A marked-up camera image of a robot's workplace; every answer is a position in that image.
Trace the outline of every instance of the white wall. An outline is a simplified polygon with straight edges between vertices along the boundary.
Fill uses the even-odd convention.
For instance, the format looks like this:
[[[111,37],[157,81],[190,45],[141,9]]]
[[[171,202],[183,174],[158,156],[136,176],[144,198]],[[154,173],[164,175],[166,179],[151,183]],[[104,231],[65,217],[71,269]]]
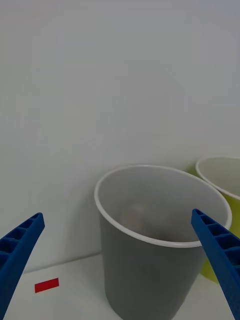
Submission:
[[[43,212],[29,270],[100,250],[93,188],[112,167],[240,155],[227,3],[1,1],[0,236]]]

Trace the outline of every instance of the red marker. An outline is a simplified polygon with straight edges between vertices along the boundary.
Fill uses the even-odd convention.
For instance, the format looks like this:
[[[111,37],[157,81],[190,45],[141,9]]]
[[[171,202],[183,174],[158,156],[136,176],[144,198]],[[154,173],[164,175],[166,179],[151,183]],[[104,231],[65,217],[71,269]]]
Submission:
[[[48,281],[40,282],[35,284],[35,293],[49,290],[52,288],[59,287],[59,278],[51,279]]]

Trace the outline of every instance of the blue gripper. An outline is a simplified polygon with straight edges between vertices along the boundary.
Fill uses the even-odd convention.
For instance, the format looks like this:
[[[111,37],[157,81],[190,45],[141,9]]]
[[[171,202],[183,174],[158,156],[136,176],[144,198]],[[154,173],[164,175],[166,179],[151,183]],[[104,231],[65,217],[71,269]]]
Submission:
[[[3,320],[30,254],[45,227],[42,213],[33,215],[0,239],[0,320]]]
[[[240,320],[240,239],[197,209],[192,211],[191,224],[235,320]]]

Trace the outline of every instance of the white table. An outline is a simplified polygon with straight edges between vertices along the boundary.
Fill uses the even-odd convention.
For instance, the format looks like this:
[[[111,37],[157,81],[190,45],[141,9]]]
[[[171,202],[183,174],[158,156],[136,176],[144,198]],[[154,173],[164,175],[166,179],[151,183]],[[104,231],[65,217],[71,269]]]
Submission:
[[[59,287],[34,285],[59,278]],[[102,256],[23,274],[4,320],[119,320],[104,292]],[[219,285],[199,275],[174,320],[233,320]]]

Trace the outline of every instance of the yellow bin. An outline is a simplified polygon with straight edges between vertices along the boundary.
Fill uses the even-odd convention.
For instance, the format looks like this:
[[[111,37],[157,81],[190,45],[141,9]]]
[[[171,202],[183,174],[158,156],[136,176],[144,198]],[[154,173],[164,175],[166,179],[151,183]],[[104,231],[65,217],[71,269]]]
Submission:
[[[230,231],[240,238],[240,158],[202,158],[197,161],[195,170],[200,178],[219,190],[226,198],[232,212]],[[205,263],[201,273],[218,282],[209,261]]]

